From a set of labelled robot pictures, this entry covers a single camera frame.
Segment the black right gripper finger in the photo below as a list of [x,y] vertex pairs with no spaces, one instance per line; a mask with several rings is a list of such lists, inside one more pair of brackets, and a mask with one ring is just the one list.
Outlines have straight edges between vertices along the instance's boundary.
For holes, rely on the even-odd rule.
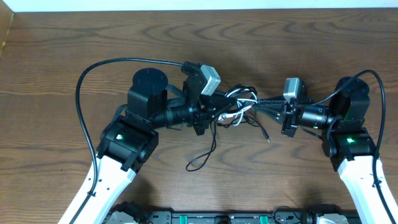
[[256,104],[252,107],[256,111],[264,113],[278,124],[285,120],[285,105],[282,104]]
[[269,100],[269,99],[259,99],[258,103],[260,105],[266,105],[266,104],[285,104],[285,100]]

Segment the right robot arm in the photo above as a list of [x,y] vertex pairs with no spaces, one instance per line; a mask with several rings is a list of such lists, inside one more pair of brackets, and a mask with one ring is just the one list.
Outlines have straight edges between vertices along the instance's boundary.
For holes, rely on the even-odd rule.
[[288,78],[280,96],[260,99],[260,111],[282,125],[281,133],[293,137],[298,127],[319,129],[322,149],[344,182],[362,223],[396,223],[397,204],[385,180],[376,144],[366,128],[369,87],[354,77],[344,77],[329,104],[315,103],[299,78]]

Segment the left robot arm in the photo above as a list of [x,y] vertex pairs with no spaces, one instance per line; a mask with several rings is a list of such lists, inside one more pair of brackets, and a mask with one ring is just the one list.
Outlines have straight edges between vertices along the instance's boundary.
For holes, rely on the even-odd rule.
[[134,74],[127,103],[118,108],[125,114],[102,132],[89,173],[60,223],[102,223],[158,146],[159,128],[185,124],[202,135],[236,104],[217,92],[221,78],[213,67],[185,63],[181,71],[187,75],[182,89],[156,68]]

